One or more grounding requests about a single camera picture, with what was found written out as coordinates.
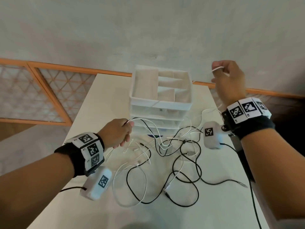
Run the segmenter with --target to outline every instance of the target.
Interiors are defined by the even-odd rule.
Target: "white table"
[[[129,118],[130,83],[130,77],[98,74],[67,138],[82,132],[97,132],[113,118]],[[201,111],[215,108],[216,105],[208,87],[194,85],[193,92],[194,104],[188,116],[197,127],[201,121]],[[206,113],[204,120],[222,123],[217,111]],[[184,121],[184,126],[189,124],[188,120]],[[198,136],[199,133],[194,134],[193,139],[197,140]],[[141,138],[147,142],[152,140],[147,135],[142,135]],[[232,146],[229,137],[226,136],[224,142]],[[203,179],[217,182],[232,178],[249,185],[238,156],[233,150],[226,146],[221,150],[206,149],[203,139],[200,145],[202,154],[198,164],[203,170]],[[187,147],[192,149],[191,145],[186,145],[185,151]],[[129,151],[122,154],[122,149],[119,148],[114,151],[107,166],[116,170],[131,157],[134,158],[133,153]],[[145,201],[152,200],[160,192],[171,172],[173,160],[178,154],[179,152],[173,156],[161,158],[155,150],[152,150],[152,164],[147,163],[142,166],[148,176]],[[175,168],[179,169],[180,165],[181,162],[177,162]],[[198,177],[195,166],[190,162],[185,162],[182,171],[192,180]],[[129,180],[136,193],[140,195],[144,189],[144,177],[138,169],[133,172]],[[82,186],[85,180],[86,177],[76,177],[66,187]],[[122,208],[113,198],[112,186],[97,201],[90,201],[79,196],[77,189],[68,190],[59,193],[29,228],[258,228],[249,188],[234,182],[210,186],[198,181],[196,186],[200,193],[199,200],[189,208],[174,205],[163,193],[152,204]],[[116,179],[116,192],[122,203],[136,203],[136,199],[126,185],[126,172]],[[177,180],[173,181],[168,192],[180,204],[190,204],[196,198],[196,190],[192,184],[184,184]],[[255,201],[261,225],[263,228],[268,228],[256,198]]]

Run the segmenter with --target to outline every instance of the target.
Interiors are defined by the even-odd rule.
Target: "desktop drawer organizer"
[[[136,65],[129,97],[131,119],[148,119],[161,135],[172,135],[192,107],[192,81],[187,71]],[[156,127],[146,123],[158,135]],[[132,132],[151,134],[140,120]]]

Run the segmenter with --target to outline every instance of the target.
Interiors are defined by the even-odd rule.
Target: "forearm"
[[[275,130],[242,140],[255,181],[277,219],[305,217],[305,158]]]
[[[73,175],[69,156],[55,153],[1,176],[1,228],[27,228]]]

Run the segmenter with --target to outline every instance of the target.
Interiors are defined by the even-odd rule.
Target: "person's left hand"
[[[130,140],[129,134],[135,123],[133,121],[126,123],[127,121],[127,119],[113,119],[97,133],[104,142],[105,151],[110,147],[115,149],[119,145],[124,146],[125,141]]]

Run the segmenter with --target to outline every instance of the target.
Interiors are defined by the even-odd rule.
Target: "orange frame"
[[[27,68],[27,70],[32,75],[35,82],[40,86],[40,88],[43,90],[44,94],[48,97],[50,102],[54,105],[55,110],[65,121],[65,122],[49,122],[49,121],[34,121],[34,120],[0,118],[0,122],[46,124],[46,125],[68,125],[68,126],[72,125],[72,121],[71,121],[70,117],[68,116],[68,114],[66,113],[66,111],[64,110],[62,105],[60,104],[59,100],[56,98],[51,87],[48,85],[48,83],[42,76],[39,68],[63,70],[63,71],[86,73],[86,74],[93,74],[93,75],[102,73],[102,74],[119,75],[119,76],[127,76],[127,77],[132,76],[131,73],[126,73],[126,72],[108,71],[108,70],[101,70],[101,69],[90,69],[90,68],[83,68],[83,67],[76,67],[76,66],[65,66],[65,65],[57,65],[57,64],[44,63],[44,62],[32,62],[32,61],[22,61],[22,60],[14,60],[14,59],[0,58],[0,64],[17,65],[17,66],[23,66],[23,67]],[[193,84],[208,86],[208,88],[210,88],[210,89],[215,88],[215,84],[212,84],[212,83],[204,83],[204,82],[196,81],[196,82],[193,82]],[[261,94],[261,95],[267,95],[267,96],[278,96],[278,97],[295,98],[295,99],[304,99],[305,98],[305,96],[302,96],[302,95],[273,92],[273,91],[254,89],[254,88],[247,88],[246,91],[248,93]]]

